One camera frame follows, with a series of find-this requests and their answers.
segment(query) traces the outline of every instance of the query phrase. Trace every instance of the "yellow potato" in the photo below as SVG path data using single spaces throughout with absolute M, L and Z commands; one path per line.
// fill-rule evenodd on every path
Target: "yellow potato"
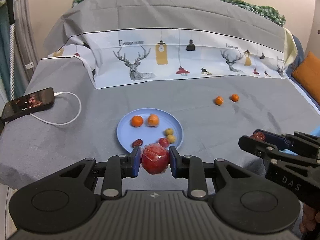
M 173 129 L 172 128 L 168 128 L 164 130 L 164 134 L 167 136 L 169 134 L 173 134 Z
M 177 140 L 177 138 L 172 134 L 167 135 L 167 139 L 169 140 L 170 144 L 175 143 Z

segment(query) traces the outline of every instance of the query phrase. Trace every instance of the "orange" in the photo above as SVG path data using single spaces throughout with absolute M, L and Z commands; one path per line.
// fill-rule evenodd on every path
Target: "orange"
M 234 102 L 237 102 L 239 100 L 239 96 L 237 94 L 233 94 L 230 99 Z
M 216 105 L 221 106 L 223 104 L 223 98 L 222 97 L 217 97 L 214 102 Z
M 159 117 L 156 114 L 151 114 L 148 117 L 148 125 L 149 126 L 158 126 L 159 124 Z
M 140 115 L 135 115 L 131 119 L 131 124 L 134 127 L 140 127 L 143 124 L 143 118 Z

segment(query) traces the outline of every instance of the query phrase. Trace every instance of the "round plate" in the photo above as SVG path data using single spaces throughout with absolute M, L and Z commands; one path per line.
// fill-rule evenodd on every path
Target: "round plate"
M 156 114 L 159 117 L 160 122 L 157 127 L 147 125 L 150 114 Z M 140 115 L 143 118 L 142 126 L 133 127 L 131 125 L 131 118 L 135 115 Z M 161 137 L 165 137 L 164 130 L 167 128 L 172 128 L 173 135 L 177 138 L 176 142 L 170 144 L 170 146 L 175 146 L 178 149 L 183 141 L 183 129 L 179 121 L 165 111 L 155 108 L 141 108 L 126 114 L 120 120 L 117 127 L 117 137 L 121 146 L 131 153 L 132 143 L 135 140 L 141 139 L 143 141 L 142 146 L 156 143 Z

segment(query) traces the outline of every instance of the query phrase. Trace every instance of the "orange cushion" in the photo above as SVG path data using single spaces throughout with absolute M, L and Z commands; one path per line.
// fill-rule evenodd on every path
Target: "orange cushion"
M 320 104 L 320 59 L 310 51 L 291 75 Z

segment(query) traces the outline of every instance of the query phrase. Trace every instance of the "gray bedsheet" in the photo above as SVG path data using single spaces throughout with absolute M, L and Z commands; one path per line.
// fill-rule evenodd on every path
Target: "gray bedsheet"
M 0 179 L 11 188 L 21 188 L 86 157 L 102 162 L 125 153 L 117 141 L 116 126 L 126 113 L 141 107 L 168 111 L 180 121 L 185 134 L 180 154 L 195 155 L 204 162 L 225 158 L 260 174 L 264 171 L 261 159 L 239 149 L 240 136 L 257 128 L 276 133 L 310 132 L 320 122 L 305 98 L 288 80 L 281 79 L 228 76 L 95 90 L 82 62 L 73 57 L 40 61 L 26 93 L 46 87 L 76 93 L 83 111 L 64 127 L 29 115 L 5 126 L 0 137 Z M 239 102 L 228 99 L 233 93 L 239 95 Z M 213 103 L 218 95 L 225 99 L 222 106 Z M 77 111 L 77 100 L 61 95 L 52 109 L 36 115 L 62 123 Z M 208 186 L 213 192 L 210 180 Z M 187 189 L 187 180 L 173 179 L 170 169 L 150 176 L 141 167 L 136 179 L 123 180 L 123 189 Z

